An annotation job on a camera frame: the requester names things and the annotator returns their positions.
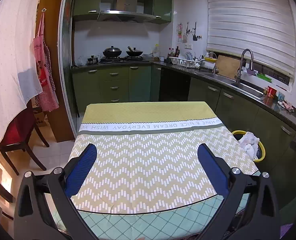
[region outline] small pot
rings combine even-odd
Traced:
[[[119,57],[121,53],[122,51],[114,46],[111,46],[111,48],[107,48],[103,51],[105,57]]]
[[[128,47],[128,49],[129,51],[126,52],[130,57],[138,57],[143,53],[143,51],[137,50],[136,48],[131,49],[130,47]]]

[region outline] teal tablecloth section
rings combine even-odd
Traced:
[[[243,194],[237,213],[246,206],[249,194]],[[172,240],[200,233],[219,208],[223,197],[207,200],[174,210],[142,214],[118,215],[79,211],[81,217],[99,239],[106,240]],[[57,212],[53,214],[57,227],[66,231]]]

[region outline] table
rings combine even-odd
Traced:
[[[97,159],[71,200],[100,239],[166,240],[201,232],[223,200],[197,159],[201,143],[230,167],[258,173],[205,102],[89,105],[69,159],[89,143]],[[58,213],[54,220],[65,230]]]

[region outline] white dish rack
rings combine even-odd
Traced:
[[[186,68],[199,69],[200,65],[201,65],[200,61],[187,60],[187,59],[182,59],[182,58],[177,58],[177,57],[170,57],[170,58],[171,58],[172,64],[179,65],[179,66],[186,67]]]

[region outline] small faucet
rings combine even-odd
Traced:
[[[240,79],[241,79],[241,71],[242,71],[242,64],[243,64],[243,57],[244,57],[244,54],[246,52],[250,52],[251,54],[251,62],[250,62],[250,70],[253,70],[253,53],[250,49],[245,49],[243,52],[242,52],[242,55],[241,55],[241,62],[240,62],[240,68],[238,69],[238,74],[235,76],[236,78],[236,83],[240,83]]]

